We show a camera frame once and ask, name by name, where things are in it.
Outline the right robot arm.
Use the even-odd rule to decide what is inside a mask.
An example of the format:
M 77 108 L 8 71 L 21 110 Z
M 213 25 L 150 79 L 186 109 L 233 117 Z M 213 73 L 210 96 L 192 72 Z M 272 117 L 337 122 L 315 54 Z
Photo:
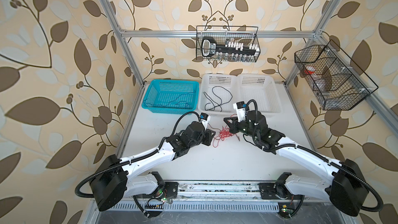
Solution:
M 360 211 L 383 210 L 382 197 L 366 182 L 354 161 L 329 158 L 271 129 L 255 100 L 237 102 L 233 108 L 236 116 L 223 120 L 231 133 L 251 137 L 250 144 L 262 151 L 287 158 L 317 175 L 317 178 L 307 178 L 283 173 L 274 184 L 279 198 L 294 195 L 329 201 L 341 212 L 354 217 Z

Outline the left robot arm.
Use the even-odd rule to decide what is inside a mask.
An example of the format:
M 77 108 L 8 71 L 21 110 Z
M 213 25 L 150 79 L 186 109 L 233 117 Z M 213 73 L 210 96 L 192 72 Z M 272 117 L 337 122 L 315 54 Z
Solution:
M 97 171 L 83 179 L 75 188 L 75 195 L 93 198 L 99 211 L 106 211 L 123 198 L 137 195 L 158 197 L 164 192 L 165 182 L 158 172 L 149 170 L 186 155 L 198 145 L 210 146 L 215 131 L 207 128 L 210 117 L 193 112 L 197 121 L 184 130 L 172 131 L 157 147 L 134 156 L 108 156 Z

